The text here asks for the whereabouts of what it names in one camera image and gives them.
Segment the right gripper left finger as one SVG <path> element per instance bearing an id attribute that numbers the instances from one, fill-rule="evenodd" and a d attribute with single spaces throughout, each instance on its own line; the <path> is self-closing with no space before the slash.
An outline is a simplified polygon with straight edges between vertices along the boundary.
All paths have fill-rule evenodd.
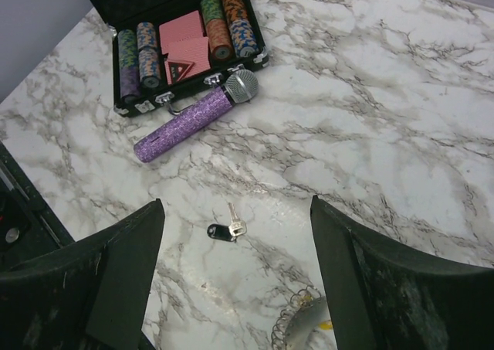
<path id="1" fill-rule="evenodd" d="M 26 236 L 1 248 L 3 349 L 152 349 L 142 332 L 164 229 L 155 199 L 66 246 Z"/>

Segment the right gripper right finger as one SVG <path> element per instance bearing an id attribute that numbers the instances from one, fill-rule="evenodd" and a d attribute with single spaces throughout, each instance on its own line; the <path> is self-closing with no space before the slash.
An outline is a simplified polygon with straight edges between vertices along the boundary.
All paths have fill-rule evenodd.
<path id="1" fill-rule="evenodd" d="M 421 252 L 313 197 L 313 240 L 340 349 L 491 349 L 493 271 Z"/>

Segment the round metal keyring disc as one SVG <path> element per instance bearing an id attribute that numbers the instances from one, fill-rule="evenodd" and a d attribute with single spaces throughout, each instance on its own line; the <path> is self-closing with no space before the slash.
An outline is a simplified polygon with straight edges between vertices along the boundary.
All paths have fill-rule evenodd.
<path id="1" fill-rule="evenodd" d="M 272 349 L 307 349 L 312 333 L 332 331 L 327 298 L 312 285 L 298 290 L 283 308 L 271 331 Z"/>

